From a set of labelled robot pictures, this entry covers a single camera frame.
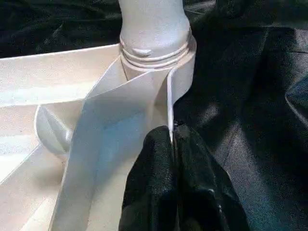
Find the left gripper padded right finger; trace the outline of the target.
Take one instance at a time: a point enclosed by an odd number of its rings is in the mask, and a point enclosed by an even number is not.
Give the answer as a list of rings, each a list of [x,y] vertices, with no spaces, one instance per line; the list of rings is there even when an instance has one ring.
[[[181,231],[248,231],[244,209],[227,172],[202,137],[185,124],[174,131]]]

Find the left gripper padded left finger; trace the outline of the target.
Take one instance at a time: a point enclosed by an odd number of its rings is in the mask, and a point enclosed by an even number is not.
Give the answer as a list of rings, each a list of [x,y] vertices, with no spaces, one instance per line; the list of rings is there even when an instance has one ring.
[[[174,161],[166,126],[151,130],[131,168],[124,191],[120,231],[173,231],[177,217]]]

